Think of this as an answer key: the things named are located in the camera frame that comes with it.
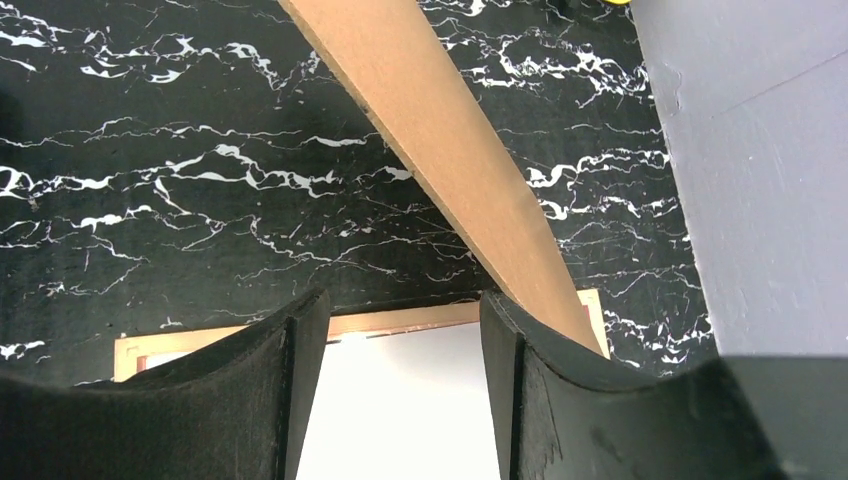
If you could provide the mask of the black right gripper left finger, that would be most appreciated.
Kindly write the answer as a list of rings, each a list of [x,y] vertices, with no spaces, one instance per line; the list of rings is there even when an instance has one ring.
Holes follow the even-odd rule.
[[[293,479],[331,305],[271,316],[123,382],[1,378],[5,479]]]

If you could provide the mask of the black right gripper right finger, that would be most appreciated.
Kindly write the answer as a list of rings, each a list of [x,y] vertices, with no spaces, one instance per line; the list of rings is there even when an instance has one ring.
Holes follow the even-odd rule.
[[[843,479],[847,361],[718,357],[657,378],[503,294],[480,305],[504,479]]]

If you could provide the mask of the landscape photo board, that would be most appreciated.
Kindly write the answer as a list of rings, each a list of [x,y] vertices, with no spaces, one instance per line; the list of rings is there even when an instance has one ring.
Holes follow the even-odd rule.
[[[327,345],[301,479],[497,479],[476,323]]]

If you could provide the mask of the pink wooden picture frame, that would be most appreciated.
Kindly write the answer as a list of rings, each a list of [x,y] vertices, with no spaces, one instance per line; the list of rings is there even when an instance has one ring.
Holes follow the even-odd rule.
[[[603,355],[610,356],[599,291],[585,289],[578,297],[586,311]],[[357,337],[410,333],[474,323],[479,320],[479,303],[464,302],[392,311],[335,315],[328,330],[330,342]],[[114,342],[113,380],[123,382],[152,368],[157,359],[174,360],[243,330],[243,325],[125,337]]]

